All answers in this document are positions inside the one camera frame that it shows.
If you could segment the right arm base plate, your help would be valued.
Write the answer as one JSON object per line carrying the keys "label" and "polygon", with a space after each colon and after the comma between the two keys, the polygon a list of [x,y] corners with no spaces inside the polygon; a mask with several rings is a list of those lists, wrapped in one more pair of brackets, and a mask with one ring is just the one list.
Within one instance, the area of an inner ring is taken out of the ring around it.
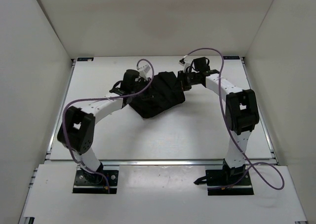
{"label": "right arm base plate", "polygon": [[205,175],[194,181],[195,185],[207,185],[208,196],[254,195],[254,190],[246,166],[222,169],[206,169]]}

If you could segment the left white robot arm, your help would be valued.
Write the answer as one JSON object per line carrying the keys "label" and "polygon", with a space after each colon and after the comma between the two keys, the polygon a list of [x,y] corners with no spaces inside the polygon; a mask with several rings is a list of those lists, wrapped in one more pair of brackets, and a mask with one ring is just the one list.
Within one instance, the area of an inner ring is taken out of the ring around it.
{"label": "left white robot arm", "polygon": [[87,179],[97,184],[103,179],[101,161],[97,159],[92,143],[95,125],[111,113],[121,110],[132,99],[143,93],[153,78],[145,79],[145,74],[137,70],[127,70],[123,80],[116,83],[103,98],[84,99],[87,106],[75,107],[69,103],[62,115],[62,124],[57,140],[67,148],[73,160],[86,171]]}

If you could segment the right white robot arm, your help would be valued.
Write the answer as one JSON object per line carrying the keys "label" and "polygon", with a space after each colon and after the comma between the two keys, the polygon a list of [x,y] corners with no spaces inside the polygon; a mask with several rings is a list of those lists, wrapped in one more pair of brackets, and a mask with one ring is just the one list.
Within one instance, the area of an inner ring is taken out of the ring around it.
{"label": "right white robot arm", "polygon": [[245,171],[248,140],[260,120],[255,92],[237,87],[222,78],[223,65],[220,70],[212,70],[206,57],[193,59],[191,63],[183,57],[179,64],[183,69],[178,72],[178,79],[184,91],[201,84],[219,96],[222,116],[230,136],[221,178],[224,183],[232,185]]}

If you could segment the black pleated skirt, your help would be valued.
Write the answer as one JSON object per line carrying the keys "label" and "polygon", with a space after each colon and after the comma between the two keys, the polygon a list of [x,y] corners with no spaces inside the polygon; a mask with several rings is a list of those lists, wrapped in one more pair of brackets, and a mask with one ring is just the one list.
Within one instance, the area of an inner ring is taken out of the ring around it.
{"label": "black pleated skirt", "polygon": [[129,105],[142,118],[152,118],[183,102],[185,95],[174,72],[160,72],[146,91],[134,97]]}

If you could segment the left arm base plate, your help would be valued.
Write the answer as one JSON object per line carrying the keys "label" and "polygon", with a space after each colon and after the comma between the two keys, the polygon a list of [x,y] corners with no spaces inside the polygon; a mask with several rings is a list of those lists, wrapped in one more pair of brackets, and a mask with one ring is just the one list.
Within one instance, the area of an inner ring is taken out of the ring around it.
{"label": "left arm base plate", "polygon": [[109,185],[102,176],[89,174],[82,169],[76,170],[73,193],[77,194],[116,194],[119,170],[103,170]]}

